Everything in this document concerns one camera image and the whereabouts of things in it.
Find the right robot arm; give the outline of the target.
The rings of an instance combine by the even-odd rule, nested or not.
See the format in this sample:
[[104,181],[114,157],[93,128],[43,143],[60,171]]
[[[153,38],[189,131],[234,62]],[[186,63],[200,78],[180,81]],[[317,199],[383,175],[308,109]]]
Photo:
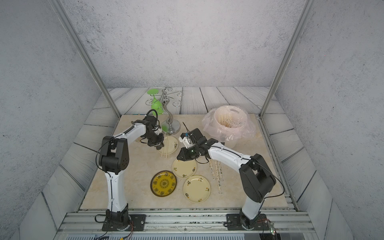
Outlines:
[[227,214],[227,220],[223,223],[229,231],[270,231],[272,224],[261,208],[270,196],[270,192],[277,182],[282,181],[276,177],[263,156],[253,156],[236,152],[223,145],[216,139],[207,139],[199,129],[182,133],[179,137],[181,148],[177,160],[192,161],[204,156],[207,160],[216,160],[235,170],[241,178],[243,190],[247,196],[244,205],[238,214]]

